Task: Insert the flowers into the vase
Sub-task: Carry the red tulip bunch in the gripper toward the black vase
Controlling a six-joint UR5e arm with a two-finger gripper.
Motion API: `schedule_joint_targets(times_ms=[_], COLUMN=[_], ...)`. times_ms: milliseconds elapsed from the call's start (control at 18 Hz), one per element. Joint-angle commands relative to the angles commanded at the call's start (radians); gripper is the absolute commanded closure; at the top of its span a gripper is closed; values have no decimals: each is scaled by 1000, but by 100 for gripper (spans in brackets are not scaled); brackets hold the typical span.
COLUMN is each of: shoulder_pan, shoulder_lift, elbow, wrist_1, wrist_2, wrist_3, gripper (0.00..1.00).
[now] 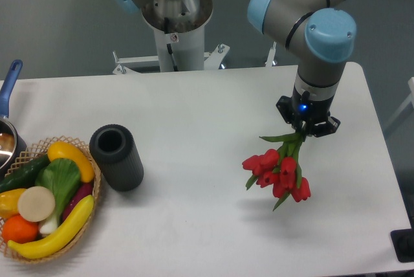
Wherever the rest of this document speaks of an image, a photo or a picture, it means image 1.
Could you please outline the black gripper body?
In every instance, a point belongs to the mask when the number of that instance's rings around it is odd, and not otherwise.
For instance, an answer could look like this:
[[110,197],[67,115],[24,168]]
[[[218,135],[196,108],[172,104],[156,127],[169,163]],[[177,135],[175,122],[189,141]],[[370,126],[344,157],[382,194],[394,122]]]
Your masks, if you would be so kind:
[[308,91],[302,95],[293,91],[291,97],[282,96],[276,107],[287,124],[300,125],[297,132],[303,136],[312,132],[317,132],[319,137],[334,134],[340,126],[340,121],[330,113],[334,97],[322,101],[311,100],[310,97]]

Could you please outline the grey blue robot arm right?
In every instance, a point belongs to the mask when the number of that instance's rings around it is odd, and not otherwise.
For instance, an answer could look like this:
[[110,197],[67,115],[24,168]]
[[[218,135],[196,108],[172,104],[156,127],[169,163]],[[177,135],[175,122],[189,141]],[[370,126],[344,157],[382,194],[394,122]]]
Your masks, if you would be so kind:
[[284,121],[305,136],[336,132],[330,113],[345,64],[353,53],[356,22],[336,9],[345,0],[250,0],[247,18],[299,59],[292,96],[276,107]]

